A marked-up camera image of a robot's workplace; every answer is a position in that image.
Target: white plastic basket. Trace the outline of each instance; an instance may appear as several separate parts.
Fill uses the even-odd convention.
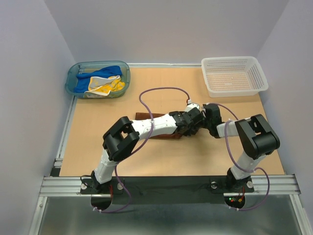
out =
[[[204,58],[201,67],[210,97],[254,95],[268,89],[261,65],[252,56]]]

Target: teal plastic basket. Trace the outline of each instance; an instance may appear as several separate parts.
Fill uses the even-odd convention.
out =
[[[76,75],[84,72],[93,72],[104,67],[117,65],[120,66],[122,70],[121,81],[125,82],[125,87],[117,92],[110,92],[108,96],[102,96],[92,93],[75,93],[74,88],[77,85]],[[67,73],[67,82],[65,84],[65,89],[69,94],[72,94],[80,99],[99,99],[99,98],[118,98],[125,94],[131,82],[131,72],[129,66],[123,61],[93,61],[93,62],[82,62],[73,65]]]

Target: white wall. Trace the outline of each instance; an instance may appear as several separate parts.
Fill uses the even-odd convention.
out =
[[[256,56],[288,0],[45,0],[76,61]]]
[[[43,0],[0,1],[0,234],[25,235],[52,167],[73,57]]]
[[[279,154],[295,173],[313,223],[313,1],[290,0],[258,55],[269,89],[262,102],[281,139]]]

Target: wooden table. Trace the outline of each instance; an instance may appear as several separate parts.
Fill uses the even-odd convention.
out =
[[[230,108],[238,118],[255,114],[265,116],[259,95],[210,98],[201,68],[131,68],[131,85],[116,99],[79,99],[67,141],[60,176],[90,174],[102,154],[103,134],[122,116],[134,119],[136,112],[147,112],[138,101],[139,94],[154,87],[180,87],[198,104],[217,102]],[[182,111],[186,95],[180,91],[152,91],[143,100],[154,113]],[[232,115],[221,108],[223,121]],[[229,138],[235,159],[242,153],[239,137]],[[201,129],[195,136],[180,140],[149,140],[135,155],[118,166],[121,176],[226,175],[233,166],[224,139],[215,139]],[[277,151],[259,166],[268,174],[284,174]]]

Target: blue cloth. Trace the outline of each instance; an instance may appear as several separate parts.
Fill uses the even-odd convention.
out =
[[[94,71],[94,72],[86,72],[76,75],[78,81],[77,85],[74,88],[75,93],[84,93],[88,91],[88,86],[90,83],[91,77],[103,77],[108,78],[111,76],[122,75],[121,68],[117,65],[108,66],[103,69]]]

